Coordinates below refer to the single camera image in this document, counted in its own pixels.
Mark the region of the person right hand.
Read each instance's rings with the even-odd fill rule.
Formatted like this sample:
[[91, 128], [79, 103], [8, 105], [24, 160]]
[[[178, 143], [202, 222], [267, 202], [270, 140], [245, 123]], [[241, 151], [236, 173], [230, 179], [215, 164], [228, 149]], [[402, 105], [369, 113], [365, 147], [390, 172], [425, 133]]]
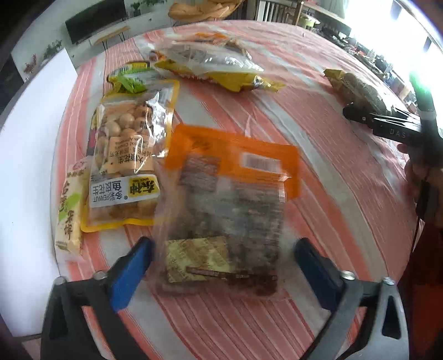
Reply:
[[[410, 156], [412, 147], [400, 143], [397, 149]], [[415, 163], [412, 157], [404, 167], [406, 191], [414, 197], [415, 213], [426, 223], [442, 229], [442, 168]]]

